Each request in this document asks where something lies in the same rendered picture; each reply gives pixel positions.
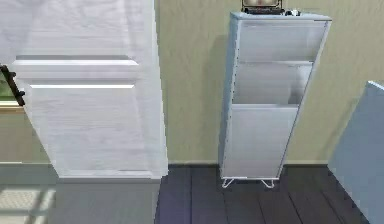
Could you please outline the pale blue cupboard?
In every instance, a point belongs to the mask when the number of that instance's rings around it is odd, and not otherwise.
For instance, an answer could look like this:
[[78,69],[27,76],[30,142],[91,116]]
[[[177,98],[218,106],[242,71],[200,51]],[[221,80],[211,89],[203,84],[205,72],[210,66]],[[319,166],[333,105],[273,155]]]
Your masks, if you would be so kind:
[[328,168],[370,224],[384,224],[384,85],[367,81]]

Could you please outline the dark laptop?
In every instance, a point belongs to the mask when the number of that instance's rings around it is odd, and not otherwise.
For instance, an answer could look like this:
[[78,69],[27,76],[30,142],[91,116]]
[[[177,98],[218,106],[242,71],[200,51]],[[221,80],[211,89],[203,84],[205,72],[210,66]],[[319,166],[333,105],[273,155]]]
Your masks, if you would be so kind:
[[280,15],[285,12],[282,0],[241,0],[244,13],[252,15]]

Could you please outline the white room door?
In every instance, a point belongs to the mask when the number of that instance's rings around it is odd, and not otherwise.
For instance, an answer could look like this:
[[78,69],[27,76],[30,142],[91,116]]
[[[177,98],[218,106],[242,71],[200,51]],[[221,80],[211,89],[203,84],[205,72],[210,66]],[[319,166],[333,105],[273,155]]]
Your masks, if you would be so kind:
[[166,175],[155,0],[0,0],[0,65],[60,177]]

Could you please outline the pale blue shelf cabinet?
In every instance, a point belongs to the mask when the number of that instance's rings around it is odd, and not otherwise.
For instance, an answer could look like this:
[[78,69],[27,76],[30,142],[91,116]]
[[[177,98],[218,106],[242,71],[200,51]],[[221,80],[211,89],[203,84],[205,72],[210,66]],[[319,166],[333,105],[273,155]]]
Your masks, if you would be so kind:
[[272,188],[332,24],[315,13],[230,14],[218,143],[222,187]]

